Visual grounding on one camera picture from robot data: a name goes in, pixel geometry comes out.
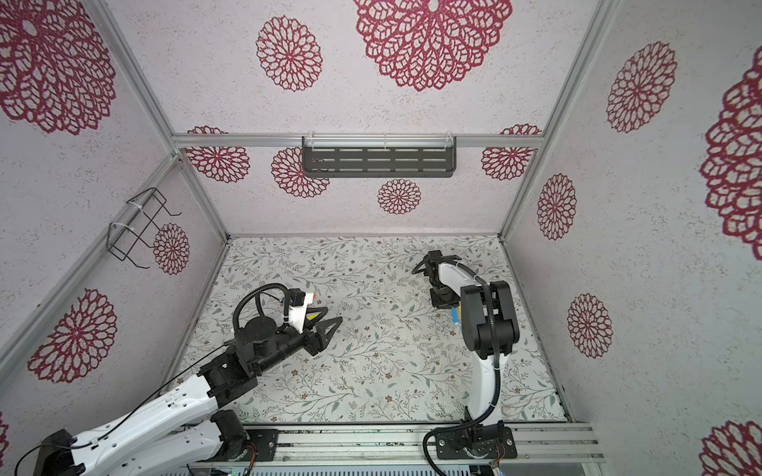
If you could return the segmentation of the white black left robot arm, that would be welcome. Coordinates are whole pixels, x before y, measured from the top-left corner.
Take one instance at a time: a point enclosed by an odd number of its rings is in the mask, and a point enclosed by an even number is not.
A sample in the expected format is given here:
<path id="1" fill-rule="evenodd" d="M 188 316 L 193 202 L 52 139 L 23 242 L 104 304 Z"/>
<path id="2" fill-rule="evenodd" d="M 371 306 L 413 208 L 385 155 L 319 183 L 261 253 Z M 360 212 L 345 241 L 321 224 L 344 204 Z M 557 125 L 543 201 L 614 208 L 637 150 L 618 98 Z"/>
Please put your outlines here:
<path id="1" fill-rule="evenodd" d="M 200 461 L 248 454 L 248 431 L 229 404 L 263 373 L 303 350 L 316 356 L 343 322 L 324 307 L 306 309 L 302 327 L 256 317 L 234 332 L 198 373 L 126 416 L 74 436 L 59 430 L 39 445 L 37 475 L 155 475 Z"/>

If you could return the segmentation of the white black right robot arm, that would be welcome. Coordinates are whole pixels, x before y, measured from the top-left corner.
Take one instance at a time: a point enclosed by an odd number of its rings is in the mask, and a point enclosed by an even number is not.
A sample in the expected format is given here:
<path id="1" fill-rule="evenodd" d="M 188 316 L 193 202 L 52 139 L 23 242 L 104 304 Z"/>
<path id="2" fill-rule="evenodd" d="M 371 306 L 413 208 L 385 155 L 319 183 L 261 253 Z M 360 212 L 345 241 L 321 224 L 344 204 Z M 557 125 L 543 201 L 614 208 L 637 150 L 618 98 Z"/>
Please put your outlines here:
<path id="1" fill-rule="evenodd" d="M 434 459 L 429 452 L 432 441 L 439 460 L 515 457 L 512 433 L 497 416 L 502 373 L 520 338 L 510 285 L 489 283 L 460 257 L 439 250 L 428 252 L 413 273 L 429 279 L 432 305 L 452 312 L 472 362 L 464 419 L 425 436 L 426 458 Z"/>

